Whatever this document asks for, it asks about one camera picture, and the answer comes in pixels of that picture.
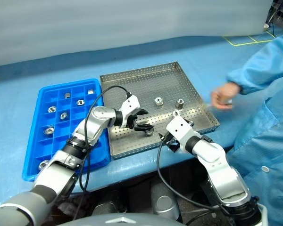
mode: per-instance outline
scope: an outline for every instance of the person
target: person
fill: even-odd
[[[268,87],[283,77],[283,35],[266,44],[238,70],[230,72],[228,82],[211,93],[217,109],[237,94],[246,95]],[[238,133],[227,154],[252,195],[268,209],[271,226],[283,226],[283,89],[265,100],[259,111]]]

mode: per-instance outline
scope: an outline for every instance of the metal perforated tray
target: metal perforated tray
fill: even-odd
[[[158,146],[160,142],[158,133],[166,133],[166,125],[173,118],[172,112],[175,110],[178,98],[184,100],[181,115],[195,122],[193,126],[195,130],[206,133],[219,126],[218,120],[206,109],[200,95],[177,62],[102,75],[100,82],[103,90],[112,85],[121,85],[136,95],[141,107],[149,112],[139,116],[137,122],[147,122],[154,126],[152,136],[132,129],[110,128],[108,130],[110,151],[115,159]],[[112,89],[103,97],[105,106],[116,109],[119,109],[125,100],[124,91],[121,89]],[[163,98],[162,106],[155,105],[156,97]]]

